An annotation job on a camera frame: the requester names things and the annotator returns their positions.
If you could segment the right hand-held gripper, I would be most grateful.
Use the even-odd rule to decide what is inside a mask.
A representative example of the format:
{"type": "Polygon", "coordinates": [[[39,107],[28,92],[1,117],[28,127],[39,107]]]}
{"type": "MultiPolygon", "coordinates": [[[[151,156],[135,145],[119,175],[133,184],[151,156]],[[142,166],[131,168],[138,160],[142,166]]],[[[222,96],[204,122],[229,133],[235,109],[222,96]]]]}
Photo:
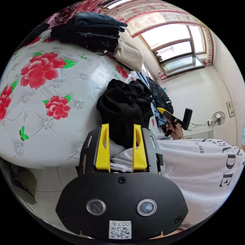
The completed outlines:
{"type": "Polygon", "coordinates": [[[174,116],[170,112],[168,112],[167,110],[165,110],[165,109],[163,109],[161,107],[158,107],[157,109],[166,118],[166,120],[167,120],[167,126],[168,126],[168,123],[171,123],[173,125],[176,125],[177,123],[179,124],[178,120],[177,119],[174,120],[174,116]]]}

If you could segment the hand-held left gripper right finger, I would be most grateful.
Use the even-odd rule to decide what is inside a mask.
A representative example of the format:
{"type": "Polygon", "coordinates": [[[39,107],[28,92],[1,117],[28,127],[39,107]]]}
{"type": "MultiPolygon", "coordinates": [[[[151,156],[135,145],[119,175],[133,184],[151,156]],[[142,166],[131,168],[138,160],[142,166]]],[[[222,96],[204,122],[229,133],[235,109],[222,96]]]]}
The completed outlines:
{"type": "Polygon", "coordinates": [[[144,137],[140,125],[133,126],[132,172],[143,172],[147,169],[144,137]]]}

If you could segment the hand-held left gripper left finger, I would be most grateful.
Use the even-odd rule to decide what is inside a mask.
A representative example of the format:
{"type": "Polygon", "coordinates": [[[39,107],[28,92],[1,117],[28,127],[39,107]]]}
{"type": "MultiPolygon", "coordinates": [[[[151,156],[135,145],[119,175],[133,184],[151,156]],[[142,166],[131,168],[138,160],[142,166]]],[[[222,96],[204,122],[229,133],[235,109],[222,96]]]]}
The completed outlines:
{"type": "Polygon", "coordinates": [[[101,125],[95,168],[97,171],[110,172],[109,124],[101,125]]]}

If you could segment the person's right hand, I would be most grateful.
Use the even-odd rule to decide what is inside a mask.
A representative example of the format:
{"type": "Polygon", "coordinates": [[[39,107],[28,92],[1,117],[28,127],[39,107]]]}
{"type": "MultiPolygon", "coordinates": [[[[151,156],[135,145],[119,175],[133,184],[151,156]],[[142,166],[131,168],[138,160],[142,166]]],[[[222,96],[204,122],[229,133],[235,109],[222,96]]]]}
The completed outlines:
{"type": "Polygon", "coordinates": [[[170,136],[173,140],[184,139],[183,130],[180,124],[177,123],[176,125],[173,125],[168,123],[167,129],[171,130],[170,136]]]}

